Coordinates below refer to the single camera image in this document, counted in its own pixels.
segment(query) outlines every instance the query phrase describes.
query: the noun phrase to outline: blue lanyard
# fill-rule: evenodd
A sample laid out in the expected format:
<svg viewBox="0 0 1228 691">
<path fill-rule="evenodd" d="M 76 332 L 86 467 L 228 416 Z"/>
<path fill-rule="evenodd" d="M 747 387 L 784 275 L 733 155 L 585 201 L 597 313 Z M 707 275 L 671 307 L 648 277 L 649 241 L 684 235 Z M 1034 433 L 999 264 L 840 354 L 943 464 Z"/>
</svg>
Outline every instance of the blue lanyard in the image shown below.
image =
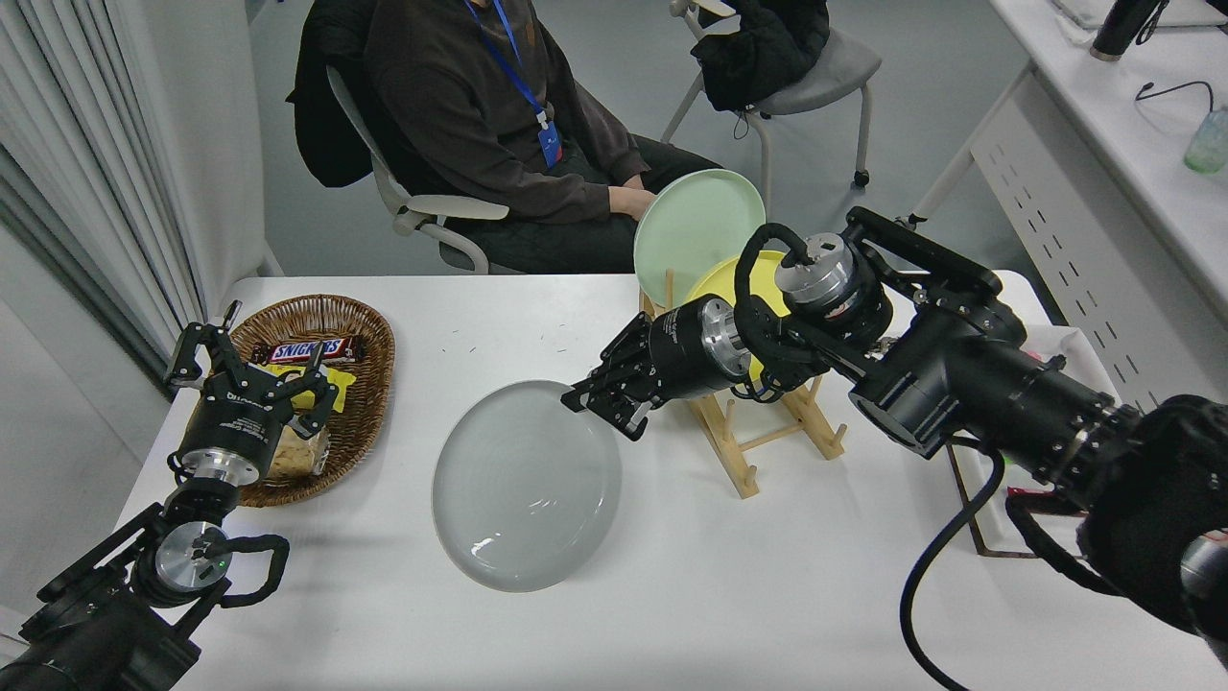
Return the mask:
<svg viewBox="0 0 1228 691">
<path fill-rule="evenodd" d="M 495 61 L 499 63 L 499 66 L 503 69 L 503 72 L 507 74 L 507 77 L 512 80 L 512 83 L 516 86 L 516 90 L 521 92 L 521 96 L 523 96 L 524 99 L 529 102 L 529 106 L 533 106 L 533 112 L 537 114 L 538 122 L 542 123 L 542 129 L 545 129 L 546 126 L 545 108 L 543 108 L 542 104 L 538 103 L 537 96 L 533 95 L 533 90 L 529 88 L 529 85 L 524 83 L 524 80 L 521 79 L 521 75 L 516 74 L 516 69 L 513 69 L 512 65 L 507 64 L 507 59 L 503 58 L 503 55 L 499 52 L 499 48 L 496 48 L 495 44 L 490 42 L 490 37 L 486 36 L 486 32 L 481 26 L 481 20 L 478 18 L 478 12 L 474 11 L 473 5 L 469 2 L 469 0 L 460 0 L 460 1 L 464 2 L 465 9 L 469 10 L 469 15 L 473 16 L 474 23 L 478 25 L 478 33 L 479 36 L 481 36 L 481 42 L 486 44 L 486 49 L 490 50 L 490 54 L 495 56 Z M 512 34 L 512 26 L 507 21 L 507 15 L 503 14 L 503 5 L 499 0 L 491 0 L 491 1 L 495 4 L 495 10 L 499 11 L 500 21 L 503 22 L 503 31 L 507 32 L 508 41 L 512 42 L 512 52 L 516 54 L 516 61 L 519 63 L 521 66 L 524 66 L 524 63 L 521 60 L 521 49 L 516 45 L 516 37 Z"/>
</svg>

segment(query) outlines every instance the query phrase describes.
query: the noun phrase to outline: snack package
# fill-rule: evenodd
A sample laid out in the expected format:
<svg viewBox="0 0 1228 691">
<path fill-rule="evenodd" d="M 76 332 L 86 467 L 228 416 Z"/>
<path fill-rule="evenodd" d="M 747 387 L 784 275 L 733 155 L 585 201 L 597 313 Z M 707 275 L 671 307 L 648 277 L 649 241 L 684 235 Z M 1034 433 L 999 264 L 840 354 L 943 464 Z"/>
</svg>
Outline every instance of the snack package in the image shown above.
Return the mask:
<svg viewBox="0 0 1228 691">
<path fill-rule="evenodd" d="M 258 366 L 305 366 L 311 360 L 318 340 L 300 342 L 260 342 L 252 353 L 252 362 Z M 321 363 L 361 363 L 367 356 L 366 341 L 361 335 L 325 338 L 324 353 Z"/>
<path fill-rule="evenodd" d="M 305 369 L 307 369 L 307 368 L 302 367 L 302 366 L 273 366 L 273 365 L 269 365 L 269 366 L 260 366 L 260 369 L 263 369 L 263 371 L 265 371 L 269 374 L 273 374 L 275 377 L 281 377 L 281 376 L 284 376 L 286 373 L 297 373 L 298 376 L 301 376 L 302 372 Z M 334 414 L 340 414 L 341 411 L 345 410 L 345 392 L 346 392 L 346 389 L 349 389 L 349 387 L 351 384 L 354 384 L 355 382 L 357 382 L 359 378 L 354 377 L 352 374 L 350 374 L 348 372 L 334 371 L 332 368 L 325 368 L 324 366 L 319 367 L 319 372 L 324 377 L 328 378 L 328 383 L 329 384 L 336 385 L 338 393 L 336 393 L 336 401 L 333 403 L 333 412 Z M 287 380 L 292 379 L 293 377 L 295 376 L 292 374 L 290 378 L 287 378 Z M 312 407 L 316 405 L 316 395 L 312 394 L 311 392 L 303 392 L 302 394 L 300 394 L 300 395 L 295 396 L 293 399 L 291 399 L 290 404 L 295 407 L 296 411 L 298 411 L 298 412 L 306 412 L 306 411 L 312 410 Z"/>
<path fill-rule="evenodd" d="M 281 442 L 273 453 L 273 465 L 265 480 L 285 481 L 319 475 L 328 463 L 328 427 L 311 439 L 302 439 L 289 427 L 281 430 Z"/>
</svg>

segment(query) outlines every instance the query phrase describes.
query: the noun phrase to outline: black sweatshirt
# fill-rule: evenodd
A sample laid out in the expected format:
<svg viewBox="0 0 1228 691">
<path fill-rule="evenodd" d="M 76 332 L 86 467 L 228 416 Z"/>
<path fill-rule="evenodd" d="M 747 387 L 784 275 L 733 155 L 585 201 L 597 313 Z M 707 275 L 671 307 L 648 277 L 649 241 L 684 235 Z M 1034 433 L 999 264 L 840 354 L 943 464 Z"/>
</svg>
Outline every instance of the black sweatshirt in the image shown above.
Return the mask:
<svg viewBox="0 0 1228 691">
<path fill-rule="evenodd" d="M 577 174 L 543 174 L 540 130 L 465 9 L 468 0 L 381 0 L 363 61 L 409 141 L 462 191 L 516 217 L 571 222 L 609 214 L 609 190 Z M 534 91 L 560 134 L 615 184 L 645 172 L 626 128 L 571 75 L 530 0 L 502 0 L 521 60 L 494 6 L 472 5 L 481 31 Z"/>
</svg>

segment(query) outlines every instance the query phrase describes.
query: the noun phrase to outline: white desk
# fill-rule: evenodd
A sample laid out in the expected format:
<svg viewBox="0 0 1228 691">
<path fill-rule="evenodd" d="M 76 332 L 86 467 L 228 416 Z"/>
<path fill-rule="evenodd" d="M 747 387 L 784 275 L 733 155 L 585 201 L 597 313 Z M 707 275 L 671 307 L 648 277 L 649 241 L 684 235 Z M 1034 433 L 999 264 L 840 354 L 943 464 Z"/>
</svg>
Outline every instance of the white desk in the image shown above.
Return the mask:
<svg viewBox="0 0 1228 691">
<path fill-rule="evenodd" d="M 1047 0 L 993 0 L 1032 56 L 919 204 L 927 217 L 974 162 L 1072 325 L 1122 398 L 1228 400 L 1228 171 L 1181 163 L 1206 114 L 1208 80 L 1228 96 L 1228 36 L 1160 29 L 1119 63 L 1072 45 Z"/>
<path fill-rule="evenodd" d="M 1006 301 L 1040 304 L 1007 275 Z M 949 468 L 903 452 L 829 377 L 849 423 L 825 461 L 799 436 L 748 454 L 761 493 L 739 501 L 684 406 L 619 438 L 621 506 L 598 554 L 567 581 L 507 594 L 460 573 L 431 519 L 435 461 L 478 400 L 526 379 L 571 383 L 630 319 L 634 277 L 252 279 L 247 313 L 307 292 L 379 309 L 397 336 L 394 395 L 367 461 L 328 492 L 237 509 L 231 535 L 278 533 L 292 552 L 260 605 L 215 611 L 179 689 L 923 689 L 900 638 L 900 588 L 958 508 Z M 896 323 L 906 314 L 899 309 Z M 182 393 L 124 515 L 172 488 L 165 458 L 195 405 Z M 238 560 L 236 593 L 263 579 Z M 1219 689 L 1202 643 L 1133 605 L 1081 590 L 1033 561 L 973 554 L 966 533 L 922 584 L 919 635 L 979 689 Z"/>
</svg>

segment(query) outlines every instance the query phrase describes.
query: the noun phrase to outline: white curtain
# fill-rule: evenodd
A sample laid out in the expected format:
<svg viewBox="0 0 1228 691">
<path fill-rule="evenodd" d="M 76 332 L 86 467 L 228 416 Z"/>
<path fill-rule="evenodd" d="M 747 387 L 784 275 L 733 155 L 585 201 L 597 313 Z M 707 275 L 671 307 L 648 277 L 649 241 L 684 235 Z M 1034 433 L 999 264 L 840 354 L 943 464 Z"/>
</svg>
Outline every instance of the white curtain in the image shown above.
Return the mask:
<svg viewBox="0 0 1228 691">
<path fill-rule="evenodd" d="M 0 144 L 162 356 L 269 265 L 242 0 L 0 0 Z"/>
</svg>

